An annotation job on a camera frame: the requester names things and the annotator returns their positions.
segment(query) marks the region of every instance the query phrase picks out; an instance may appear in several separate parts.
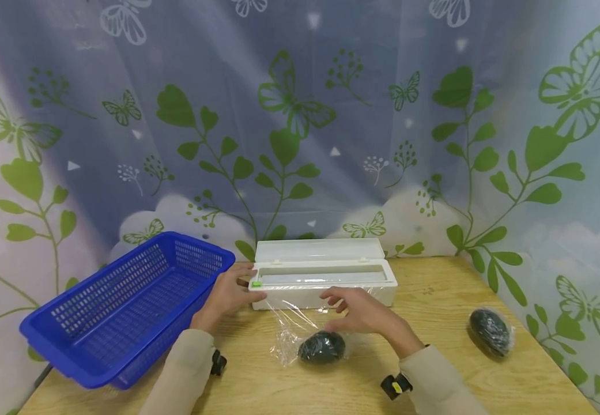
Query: blue plastic basket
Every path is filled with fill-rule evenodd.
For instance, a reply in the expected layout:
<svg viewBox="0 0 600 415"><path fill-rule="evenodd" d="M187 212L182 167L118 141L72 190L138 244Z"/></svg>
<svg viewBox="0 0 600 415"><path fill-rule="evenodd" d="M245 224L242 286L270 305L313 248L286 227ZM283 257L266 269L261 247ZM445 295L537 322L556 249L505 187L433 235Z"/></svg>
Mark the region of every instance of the blue plastic basket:
<svg viewBox="0 0 600 415"><path fill-rule="evenodd" d="M163 232L33 311L20 331L85 388L129 389L189 327L233 253Z"/></svg>

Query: human arm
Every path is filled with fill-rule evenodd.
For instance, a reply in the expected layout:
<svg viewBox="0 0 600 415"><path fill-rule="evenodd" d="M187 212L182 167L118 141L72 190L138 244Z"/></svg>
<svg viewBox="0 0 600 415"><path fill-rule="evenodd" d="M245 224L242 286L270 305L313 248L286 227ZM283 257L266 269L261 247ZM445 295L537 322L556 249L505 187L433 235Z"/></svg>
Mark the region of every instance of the human arm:
<svg viewBox="0 0 600 415"><path fill-rule="evenodd" d="M251 264L235 264L217 277L200 309L191 319L166 358L161 375L152 387L139 415L187 415L203 394L212 368L214 334L229 314L256 301L265 293L248 292L246 278L256 274Z"/></svg>
<svg viewBox="0 0 600 415"><path fill-rule="evenodd" d="M413 385L410 398L418 413L486 415L461 376L434 346L425 346L408 322L361 288L330 288L321 294L342 319L327 323L327 331L377 333L399 357L401 373Z"/></svg>

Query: beige sleeve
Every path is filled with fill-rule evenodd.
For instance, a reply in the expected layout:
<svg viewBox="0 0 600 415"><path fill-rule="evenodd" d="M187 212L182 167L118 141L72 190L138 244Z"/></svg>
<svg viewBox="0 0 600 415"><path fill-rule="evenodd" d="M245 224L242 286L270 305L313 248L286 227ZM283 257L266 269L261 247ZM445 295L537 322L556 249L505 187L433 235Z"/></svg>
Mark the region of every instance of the beige sleeve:
<svg viewBox="0 0 600 415"><path fill-rule="evenodd" d="M214 350L214 338L208 333L193 329L183 331L138 414L190 414L210 376Z"/></svg>
<svg viewBox="0 0 600 415"><path fill-rule="evenodd" d="M434 346L403 359L401 373L413 385L410 399L418 414L486 415L452 364Z"/></svg>

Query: printed backdrop curtain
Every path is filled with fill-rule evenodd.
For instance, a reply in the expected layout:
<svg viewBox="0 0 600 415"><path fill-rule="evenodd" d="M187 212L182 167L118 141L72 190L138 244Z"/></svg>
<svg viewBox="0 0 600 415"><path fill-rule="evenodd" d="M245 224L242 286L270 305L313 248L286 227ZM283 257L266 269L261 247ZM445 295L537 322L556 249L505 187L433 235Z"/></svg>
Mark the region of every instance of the printed backdrop curtain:
<svg viewBox="0 0 600 415"><path fill-rule="evenodd" d="M167 230L463 256L600 410L600 1L0 0L0 415Z"/></svg>

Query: dispenser lid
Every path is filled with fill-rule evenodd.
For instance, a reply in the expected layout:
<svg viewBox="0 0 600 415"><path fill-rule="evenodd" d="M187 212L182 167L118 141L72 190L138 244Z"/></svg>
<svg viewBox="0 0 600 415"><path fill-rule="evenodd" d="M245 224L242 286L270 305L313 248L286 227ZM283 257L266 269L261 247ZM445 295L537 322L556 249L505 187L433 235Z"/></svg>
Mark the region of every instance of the dispenser lid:
<svg viewBox="0 0 600 415"><path fill-rule="evenodd" d="M265 240L256 248L256 262L356 261L360 258L384 259L377 237Z"/></svg>

